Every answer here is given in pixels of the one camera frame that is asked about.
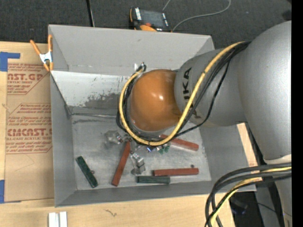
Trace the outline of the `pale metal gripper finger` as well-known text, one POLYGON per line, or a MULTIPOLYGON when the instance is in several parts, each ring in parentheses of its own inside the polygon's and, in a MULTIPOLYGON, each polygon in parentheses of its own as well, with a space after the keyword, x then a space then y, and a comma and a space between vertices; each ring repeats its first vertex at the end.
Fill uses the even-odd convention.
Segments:
POLYGON ((144 158, 138 155, 136 152, 131 151, 130 159, 133 164, 133 169, 131 173, 133 175, 140 175, 145 171, 144 158))
POLYGON ((106 149, 122 146, 128 141, 129 141, 128 136, 121 135, 118 131, 110 130, 105 133, 104 145, 106 149))

